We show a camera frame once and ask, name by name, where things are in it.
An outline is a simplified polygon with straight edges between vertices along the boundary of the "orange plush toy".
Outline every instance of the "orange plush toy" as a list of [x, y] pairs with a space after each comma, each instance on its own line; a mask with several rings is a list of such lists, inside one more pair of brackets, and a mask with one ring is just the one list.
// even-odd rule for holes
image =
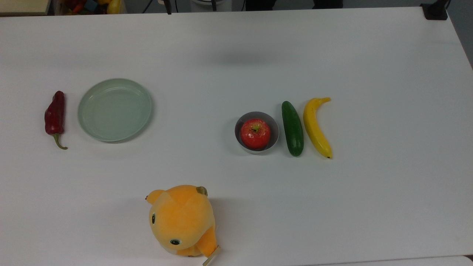
[[151, 230], [167, 252], [182, 256], [203, 254], [210, 258], [218, 250], [215, 218], [203, 186], [155, 190], [146, 200], [152, 204]]

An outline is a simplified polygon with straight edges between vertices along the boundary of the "cable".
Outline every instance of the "cable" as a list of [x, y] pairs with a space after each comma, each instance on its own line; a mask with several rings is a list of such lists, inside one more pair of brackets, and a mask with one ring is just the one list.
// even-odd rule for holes
[[145, 10], [143, 10], [142, 14], [144, 14], [148, 10], [148, 8], [149, 8], [149, 6], [151, 5], [152, 2], [153, 2], [153, 0], [149, 0], [149, 3], [146, 6]]

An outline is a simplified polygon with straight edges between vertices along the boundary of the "green plate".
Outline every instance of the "green plate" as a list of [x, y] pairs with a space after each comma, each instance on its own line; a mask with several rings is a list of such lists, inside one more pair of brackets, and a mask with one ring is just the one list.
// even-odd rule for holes
[[152, 111], [149, 93], [126, 79], [105, 80], [93, 86], [79, 103], [79, 124], [90, 136], [104, 141], [126, 140], [148, 122]]

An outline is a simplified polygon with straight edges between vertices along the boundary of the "pepper stem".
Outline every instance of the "pepper stem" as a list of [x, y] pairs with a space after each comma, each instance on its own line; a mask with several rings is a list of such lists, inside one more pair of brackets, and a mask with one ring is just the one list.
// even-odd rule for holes
[[56, 144], [58, 145], [59, 148], [63, 149], [63, 150], [67, 150], [67, 147], [62, 147], [60, 144], [59, 144], [59, 134], [56, 133], [56, 134], [53, 134], [53, 138], [54, 140], [56, 141]]

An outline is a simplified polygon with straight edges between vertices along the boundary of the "plush toy eye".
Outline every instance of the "plush toy eye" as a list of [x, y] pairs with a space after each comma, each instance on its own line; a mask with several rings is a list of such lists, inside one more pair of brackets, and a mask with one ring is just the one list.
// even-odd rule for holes
[[179, 239], [173, 239], [169, 243], [171, 243], [173, 245], [179, 245], [179, 244], [181, 244], [181, 241]]

